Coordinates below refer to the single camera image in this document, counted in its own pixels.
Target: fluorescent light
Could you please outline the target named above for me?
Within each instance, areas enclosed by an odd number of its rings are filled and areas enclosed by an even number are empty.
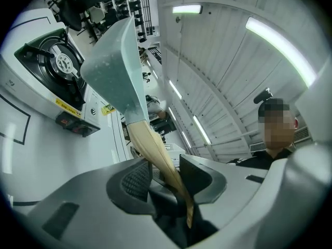
[[[184,6],[174,6],[173,13],[192,13],[200,14],[202,12],[201,5],[184,5]]]
[[[210,141],[208,135],[206,134],[206,132],[204,131],[203,126],[201,125],[201,123],[200,123],[199,120],[197,119],[196,115],[193,117],[193,120],[195,121],[195,123],[196,123],[196,125],[197,125],[199,131],[201,131],[201,133],[202,133],[202,135],[203,135],[205,141],[206,141],[209,145],[211,145],[211,141]]]
[[[180,94],[180,92],[176,89],[176,87],[174,86],[174,84],[171,81],[170,81],[170,84],[171,84],[172,88],[174,89],[175,93],[177,94],[177,96],[181,100],[182,99],[182,95]]]
[[[174,120],[176,121],[175,116],[174,116],[174,114],[173,114],[171,108],[168,107],[168,110],[170,110],[171,115],[173,116]]]
[[[158,79],[158,76],[156,74],[156,72],[152,69],[152,72],[154,73],[154,75],[156,76],[156,78]]]
[[[184,133],[183,131],[182,131],[182,135],[183,135],[183,137],[185,138],[188,147],[191,148],[191,145],[190,145],[190,143],[189,143],[189,141],[188,141],[188,138],[186,137],[186,135],[185,135],[185,133]]]
[[[300,74],[307,87],[316,79],[316,72],[298,49],[280,33],[254,18],[249,18],[245,27],[267,40],[285,56]]]

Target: white ceiling panel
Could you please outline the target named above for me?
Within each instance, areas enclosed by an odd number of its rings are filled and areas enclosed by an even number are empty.
[[[271,44],[245,28],[254,17],[276,29],[318,72],[330,50],[300,0],[159,1],[163,74],[183,96],[180,101],[167,84],[171,106],[201,157],[212,159],[193,115],[222,162],[248,157],[248,146],[261,141],[253,99],[267,87],[301,118],[294,103],[307,89],[304,81]],[[190,3],[202,4],[202,14],[178,15],[176,23],[172,6]]]

